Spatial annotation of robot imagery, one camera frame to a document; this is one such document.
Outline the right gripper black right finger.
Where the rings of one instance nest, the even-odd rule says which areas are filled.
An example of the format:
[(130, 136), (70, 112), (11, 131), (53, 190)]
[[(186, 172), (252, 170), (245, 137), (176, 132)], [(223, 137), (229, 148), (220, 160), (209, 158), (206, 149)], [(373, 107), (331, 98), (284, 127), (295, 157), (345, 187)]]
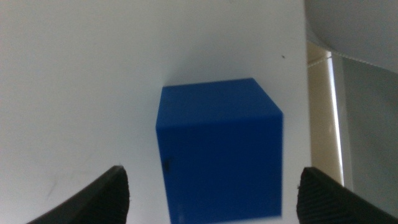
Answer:
[(316, 167), (306, 167), (301, 174), (296, 211), (300, 224), (397, 224), (396, 217)]

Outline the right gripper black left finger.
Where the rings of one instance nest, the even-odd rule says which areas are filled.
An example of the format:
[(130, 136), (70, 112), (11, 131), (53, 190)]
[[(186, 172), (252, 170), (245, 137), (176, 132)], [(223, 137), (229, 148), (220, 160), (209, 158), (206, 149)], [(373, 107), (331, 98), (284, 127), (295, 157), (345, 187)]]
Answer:
[(129, 184), (123, 166), (104, 174), (33, 224), (125, 224), (129, 211)]

